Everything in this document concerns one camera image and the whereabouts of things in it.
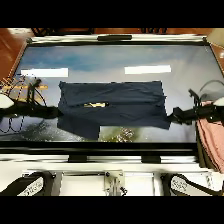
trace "pink cloth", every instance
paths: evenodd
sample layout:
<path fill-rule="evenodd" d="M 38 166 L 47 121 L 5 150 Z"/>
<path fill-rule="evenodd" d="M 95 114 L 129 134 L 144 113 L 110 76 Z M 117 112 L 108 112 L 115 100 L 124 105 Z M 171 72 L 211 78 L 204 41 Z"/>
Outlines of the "pink cloth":
<path fill-rule="evenodd" d="M 224 173 L 224 127 L 221 122 L 209 123 L 206 119 L 197 121 L 200 139 L 214 166 Z"/>

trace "metal frame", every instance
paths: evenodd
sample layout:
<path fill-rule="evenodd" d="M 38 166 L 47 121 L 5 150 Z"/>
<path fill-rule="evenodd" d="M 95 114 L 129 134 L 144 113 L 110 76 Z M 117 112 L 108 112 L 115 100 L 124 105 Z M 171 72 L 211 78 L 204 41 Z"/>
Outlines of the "metal frame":
<path fill-rule="evenodd" d="M 99 41 L 98 37 L 120 36 L 121 40 Z M 185 35 L 69 35 L 28 38 L 16 59 L 10 75 L 16 71 L 27 47 L 56 46 L 56 45 L 197 45 L 209 46 L 206 36 Z M 104 143 L 104 142 L 1 142 L 1 154 L 43 154 L 43 155 L 131 155 L 131 156 L 196 156 L 196 143 Z"/>

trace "brown floor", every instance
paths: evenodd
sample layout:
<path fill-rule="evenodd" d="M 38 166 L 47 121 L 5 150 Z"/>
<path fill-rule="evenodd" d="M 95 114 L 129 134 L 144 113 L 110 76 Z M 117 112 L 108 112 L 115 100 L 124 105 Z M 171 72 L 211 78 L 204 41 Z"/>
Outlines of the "brown floor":
<path fill-rule="evenodd" d="M 213 28 L 168 28 L 167 34 L 204 34 Z M 137 34 L 141 28 L 95 28 L 96 34 Z M 7 77 L 27 37 L 33 37 L 28 28 L 0 28 L 0 80 Z M 224 70 L 224 49 L 213 46 L 215 55 Z"/>

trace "navy cloth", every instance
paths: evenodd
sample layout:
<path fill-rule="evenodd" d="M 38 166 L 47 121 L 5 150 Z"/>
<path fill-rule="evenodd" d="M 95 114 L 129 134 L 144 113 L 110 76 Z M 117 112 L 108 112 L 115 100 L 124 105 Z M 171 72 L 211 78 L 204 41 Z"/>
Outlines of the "navy cloth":
<path fill-rule="evenodd" d="M 65 83 L 60 82 L 58 128 L 97 140 L 100 126 L 153 126 L 169 129 L 162 83 Z M 84 107 L 107 103 L 106 107 Z"/>

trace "table surface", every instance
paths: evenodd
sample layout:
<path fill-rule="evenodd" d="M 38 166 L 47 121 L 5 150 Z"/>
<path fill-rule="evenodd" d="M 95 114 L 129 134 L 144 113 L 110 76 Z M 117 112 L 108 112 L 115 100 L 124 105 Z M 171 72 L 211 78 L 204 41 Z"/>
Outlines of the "table surface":
<path fill-rule="evenodd" d="M 170 73 L 125 74 L 124 67 L 170 65 Z M 48 89 L 41 91 L 48 106 L 58 106 L 59 82 L 148 82 L 161 80 L 166 98 L 166 112 L 174 107 L 193 106 L 188 89 L 196 93 L 210 80 L 223 80 L 222 72 L 209 46 L 136 45 L 136 46 L 54 46 L 28 47 L 15 74 L 21 69 L 68 68 L 67 78 L 41 78 Z M 219 83 L 207 86 L 211 95 L 223 93 Z M 20 128 L 22 117 L 14 118 L 12 127 Z M 8 129 L 8 118 L 0 128 Z M 57 128 L 57 119 L 25 117 L 20 133 L 0 133 L 0 141 L 88 141 Z M 195 142 L 195 127 L 172 123 L 169 130 L 155 127 L 101 127 L 98 141 L 104 142 Z"/>

